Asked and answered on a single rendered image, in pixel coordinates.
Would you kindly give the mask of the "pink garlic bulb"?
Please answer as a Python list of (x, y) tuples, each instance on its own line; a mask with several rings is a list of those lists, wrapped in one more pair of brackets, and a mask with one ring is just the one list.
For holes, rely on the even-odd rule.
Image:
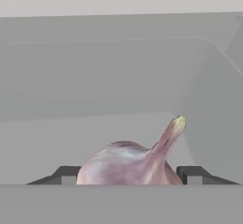
[(172, 119), (151, 148), (126, 140), (106, 145), (81, 167), (76, 184), (181, 185), (167, 159), (185, 125), (183, 116)]

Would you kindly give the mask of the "grey fridge drawer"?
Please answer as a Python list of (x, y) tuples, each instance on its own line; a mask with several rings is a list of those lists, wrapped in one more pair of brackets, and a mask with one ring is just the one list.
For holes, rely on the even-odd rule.
[(234, 13), (0, 18), (0, 184), (80, 166), (107, 143), (243, 183), (243, 25)]

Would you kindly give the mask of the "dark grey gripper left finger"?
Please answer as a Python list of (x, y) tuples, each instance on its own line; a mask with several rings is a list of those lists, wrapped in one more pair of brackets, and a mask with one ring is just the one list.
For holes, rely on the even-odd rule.
[(29, 185), (75, 185), (81, 166), (60, 166), (52, 175), (36, 179)]

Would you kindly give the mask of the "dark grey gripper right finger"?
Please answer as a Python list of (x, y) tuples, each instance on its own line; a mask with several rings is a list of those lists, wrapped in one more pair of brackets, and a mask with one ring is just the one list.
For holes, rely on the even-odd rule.
[(178, 166), (177, 174), (184, 185), (236, 185), (236, 182), (210, 174), (201, 166)]

